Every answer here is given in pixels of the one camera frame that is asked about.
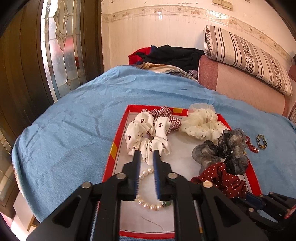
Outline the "blue bed blanket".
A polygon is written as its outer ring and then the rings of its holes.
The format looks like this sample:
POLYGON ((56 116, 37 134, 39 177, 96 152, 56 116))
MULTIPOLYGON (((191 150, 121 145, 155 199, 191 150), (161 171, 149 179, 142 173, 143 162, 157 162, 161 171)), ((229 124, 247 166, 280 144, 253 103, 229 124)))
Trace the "blue bed blanket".
POLYGON ((130 104, 214 106, 233 128, 262 133, 267 150, 250 156, 263 192, 295 197, 295 125, 195 81, 117 66, 69 92, 16 139, 12 160, 32 212, 43 221, 83 182, 99 183, 120 120, 130 104))

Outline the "pink upper pillow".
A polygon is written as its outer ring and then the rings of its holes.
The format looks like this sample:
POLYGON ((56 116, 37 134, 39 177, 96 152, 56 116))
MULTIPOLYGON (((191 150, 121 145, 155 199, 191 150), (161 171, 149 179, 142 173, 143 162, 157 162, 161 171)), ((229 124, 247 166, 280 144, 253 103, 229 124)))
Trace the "pink upper pillow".
POLYGON ((290 79, 296 81, 296 65, 292 65, 289 69, 288 75, 290 79))

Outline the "wooden stained glass door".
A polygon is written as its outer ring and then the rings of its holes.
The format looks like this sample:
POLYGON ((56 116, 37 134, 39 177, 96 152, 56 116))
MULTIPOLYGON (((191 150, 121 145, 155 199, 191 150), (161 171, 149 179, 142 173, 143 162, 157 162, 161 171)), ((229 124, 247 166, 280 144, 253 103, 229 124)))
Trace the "wooden stained glass door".
POLYGON ((100 1, 1 1, 1 208, 22 192, 12 151, 50 106, 103 73, 100 1))

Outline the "pink bolster pillow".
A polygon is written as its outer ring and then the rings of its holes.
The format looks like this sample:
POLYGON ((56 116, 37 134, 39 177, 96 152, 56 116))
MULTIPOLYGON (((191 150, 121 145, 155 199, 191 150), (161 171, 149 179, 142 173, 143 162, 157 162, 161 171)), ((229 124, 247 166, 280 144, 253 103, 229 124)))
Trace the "pink bolster pillow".
POLYGON ((285 117, 289 114, 284 94, 253 75, 205 55, 199 60, 198 82, 207 89, 244 101, 261 111, 285 117))

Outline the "striped floral right cushion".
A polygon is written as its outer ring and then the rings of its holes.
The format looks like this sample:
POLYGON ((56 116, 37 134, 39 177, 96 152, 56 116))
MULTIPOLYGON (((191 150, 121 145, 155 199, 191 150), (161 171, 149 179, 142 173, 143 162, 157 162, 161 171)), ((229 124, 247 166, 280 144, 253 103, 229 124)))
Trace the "striped floral right cushion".
POLYGON ((288 119, 296 125, 296 108, 293 108, 288 116, 288 119))

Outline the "white cherry print scrunchie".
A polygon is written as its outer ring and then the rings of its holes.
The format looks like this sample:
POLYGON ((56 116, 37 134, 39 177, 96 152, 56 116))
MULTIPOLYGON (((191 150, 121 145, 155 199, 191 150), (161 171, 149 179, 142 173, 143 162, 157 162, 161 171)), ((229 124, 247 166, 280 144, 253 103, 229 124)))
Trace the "white cherry print scrunchie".
POLYGON ((169 155, 171 145, 168 141, 171 120, 163 116, 155 118, 151 113, 139 113, 128 125, 125 132, 127 154, 133 156, 135 151, 140 151, 142 161, 149 166, 154 164, 153 153, 169 155))

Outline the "black red clothes pile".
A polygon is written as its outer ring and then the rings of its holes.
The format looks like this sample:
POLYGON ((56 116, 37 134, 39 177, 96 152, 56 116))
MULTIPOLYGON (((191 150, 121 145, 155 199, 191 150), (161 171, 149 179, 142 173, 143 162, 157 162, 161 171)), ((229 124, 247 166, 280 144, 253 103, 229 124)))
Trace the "black red clothes pile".
POLYGON ((129 65, 142 63, 165 64, 181 68, 184 71, 197 70, 199 60, 204 55, 203 50, 196 48, 172 47, 151 45, 138 49, 128 56, 129 65))

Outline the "grey brown sheer scrunchie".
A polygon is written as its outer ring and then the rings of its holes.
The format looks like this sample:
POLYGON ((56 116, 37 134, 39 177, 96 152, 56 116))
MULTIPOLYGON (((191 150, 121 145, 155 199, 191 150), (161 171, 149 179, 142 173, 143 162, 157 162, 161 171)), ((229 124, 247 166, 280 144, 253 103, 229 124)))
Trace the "grey brown sheer scrunchie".
POLYGON ((200 173, 224 159, 223 164, 226 166, 227 173, 243 175, 249 163, 246 148, 246 135, 243 130, 239 128, 224 130, 217 144, 206 140, 197 145, 192 151, 192 158, 202 166, 200 173))

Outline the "beige wall switches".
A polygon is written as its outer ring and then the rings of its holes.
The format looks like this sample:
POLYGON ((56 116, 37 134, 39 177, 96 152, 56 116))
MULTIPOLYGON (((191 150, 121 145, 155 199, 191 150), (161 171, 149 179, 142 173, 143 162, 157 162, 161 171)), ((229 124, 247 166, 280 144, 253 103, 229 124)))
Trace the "beige wall switches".
POLYGON ((218 6, 221 6, 224 9, 233 11, 233 4, 231 2, 224 1, 224 0, 212 0, 212 4, 216 4, 218 6))

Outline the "red white dotted scrunchie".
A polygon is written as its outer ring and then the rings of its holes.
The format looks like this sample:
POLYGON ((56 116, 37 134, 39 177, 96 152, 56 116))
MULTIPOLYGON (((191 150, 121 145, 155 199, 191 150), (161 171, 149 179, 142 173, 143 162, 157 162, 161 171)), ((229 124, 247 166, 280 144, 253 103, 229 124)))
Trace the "red white dotted scrunchie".
POLYGON ((239 177, 227 173, 224 163, 216 163, 207 167, 199 176, 191 179, 192 183, 202 184, 210 181, 228 198, 246 198, 246 183, 239 177))

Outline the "patterned beige scarf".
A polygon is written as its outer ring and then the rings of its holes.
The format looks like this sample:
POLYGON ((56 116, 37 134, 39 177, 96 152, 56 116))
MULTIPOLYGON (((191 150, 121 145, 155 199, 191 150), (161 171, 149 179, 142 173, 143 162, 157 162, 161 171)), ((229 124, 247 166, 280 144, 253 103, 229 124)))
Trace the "patterned beige scarf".
POLYGON ((138 69, 142 69, 142 70, 150 70, 155 73, 164 73, 164 74, 188 78, 191 80, 198 79, 197 70, 184 71, 181 68, 173 66, 173 65, 154 64, 154 63, 145 62, 142 64, 135 65, 135 67, 138 69))

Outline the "striped floral cushion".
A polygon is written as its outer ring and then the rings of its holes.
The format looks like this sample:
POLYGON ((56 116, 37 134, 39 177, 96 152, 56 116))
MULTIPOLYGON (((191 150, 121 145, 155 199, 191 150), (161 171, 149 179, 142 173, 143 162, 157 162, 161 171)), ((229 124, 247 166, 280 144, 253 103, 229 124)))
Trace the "striped floral cushion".
POLYGON ((204 51, 209 59, 243 70, 286 96, 293 94, 285 67, 271 54, 232 32, 207 25, 204 51))
POLYGON ((296 125, 296 108, 293 108, 288 116, 288 119, 296 125))

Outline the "red white checked scrunchie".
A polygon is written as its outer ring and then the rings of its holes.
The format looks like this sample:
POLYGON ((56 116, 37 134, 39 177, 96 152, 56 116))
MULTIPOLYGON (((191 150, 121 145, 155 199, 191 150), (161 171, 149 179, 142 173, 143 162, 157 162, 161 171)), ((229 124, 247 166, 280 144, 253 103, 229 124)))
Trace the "red white checked scrunchie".
POLYGON ((154 118, 154 121, 156 121, 156 119, 160 117, 168 117, 171 124, 168 133, 170 131, 178 131, 181 127, 181 120, 175 118, 173 116, 173 112, 167 106, 162 106, 160 107, 160 109, 155 108, 153 110, 143 108, 142 112, 148 112, 154 118))

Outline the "cream dotted organza scrunchie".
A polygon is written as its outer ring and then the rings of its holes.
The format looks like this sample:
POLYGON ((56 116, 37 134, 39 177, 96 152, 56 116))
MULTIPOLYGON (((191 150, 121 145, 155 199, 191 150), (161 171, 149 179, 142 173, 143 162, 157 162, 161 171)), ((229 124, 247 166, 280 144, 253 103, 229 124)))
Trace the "cream dotted organza scrunchie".
POLYGON ((211 104, 191 104, 187 116, 181 119, 179 131, 201 141, 210 140, 218 143, 218 138, 224 130, 230 130, 225 124, 218 120, 215 108, 211 104))

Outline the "red rimmed white tray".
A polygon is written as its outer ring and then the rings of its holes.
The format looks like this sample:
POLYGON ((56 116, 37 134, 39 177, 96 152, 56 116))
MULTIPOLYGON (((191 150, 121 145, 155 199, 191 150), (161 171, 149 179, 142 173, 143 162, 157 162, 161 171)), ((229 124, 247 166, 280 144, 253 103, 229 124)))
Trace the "red rimmed white tray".
MULTIPOLYGON (((129 123, 141 112, 142 109, 159 109, 160 106, 128 105, 122 116, 120 124, 112 143, 107 159, 103 182, 114 174, 120 173, 123 165, 132 161, 126 151, 125 131, 129 123)), ((169 108, 176 118, 187 116, 187 109, 169 108)), ((192 150, 202 141, 189 137, 179 131, 172 131, 168 135, 171 144, 171 153, 161 156, 161 160, 170 164, 173 172, 184 176, 187 180, 199 176, 201 165, 192 158, 192 150)), ((254 195, 261 194, 260 185, 255 171, 249 162, 245 174, 238 176, 246 182, 247 191, 254 195)), ((138 192, 140 199, 148 204, 159 204, 154 186, 154 175, 148 174, 140 181, 138 192)), ((145 209, 136 201, 123 201, 120 209, 120 232, 124 237, 144 239, 168 239, 174 238, 174 209, 169 207, 160 211, 145 209)))

